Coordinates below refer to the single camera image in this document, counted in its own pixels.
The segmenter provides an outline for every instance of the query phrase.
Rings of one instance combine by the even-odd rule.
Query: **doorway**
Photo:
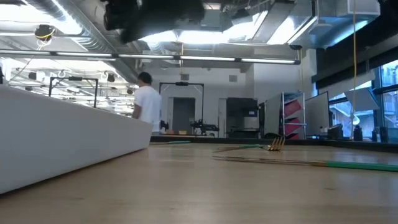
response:
[[[193,134],[191,124],[195,121],[195,99],[174,98],[173,103],[173,131],[186,131]]]

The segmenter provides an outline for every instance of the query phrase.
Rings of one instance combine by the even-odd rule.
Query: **white t-shirt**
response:
[[[151,86],[142,86],[135,92],[135,104],[142,108],[139,119],[148,122],[154,127],[152,132],[160,130],[160,107],[162,97]]]

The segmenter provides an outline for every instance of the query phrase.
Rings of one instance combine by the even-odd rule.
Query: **short dark hair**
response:
[[[147,72],[141,72],[138,76],[138,80],[141,80],[146,84],[152,84],[152,77]]]

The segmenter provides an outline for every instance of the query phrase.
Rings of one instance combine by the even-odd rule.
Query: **air vent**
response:
[[[230,75],[229,76],[229,82],[238,82],[238,76],[237,75]]]
[[[189,81],[189,74],[181,74],[181,81]]]

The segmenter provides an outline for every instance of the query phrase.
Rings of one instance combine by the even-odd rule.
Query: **glass window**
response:
[[[366,83],[363,83],[362,85],[357,86],[356,89],[358,90],[358,89],[369,88],[369,87],[372,87],[372,81],[368,81]],[[342,93],[342,94],[339,94],[339,95],[337,95],[337,96],[335,96],[333,98],[330,98],[330,100],[337,100],[337,99],[341,99],[341,98],[344,98],[344,97],[346,97],[346,95],[344,93]]]
[[[398,143],[398,94],[396,91],[383,94],[384,124],[388,128],[390,143]]]
[[[398,84],[398,60],[387,63],[381,67],[382,87]]]
[[[330,105],[330,111],[333,113],[333,125],[343,125],[344,137],[351,136],[351,103],[343,102]],[[364,138],[371,138],[374,130],[373,110],[359,111],[354,114],[354,125],[360,125]]]

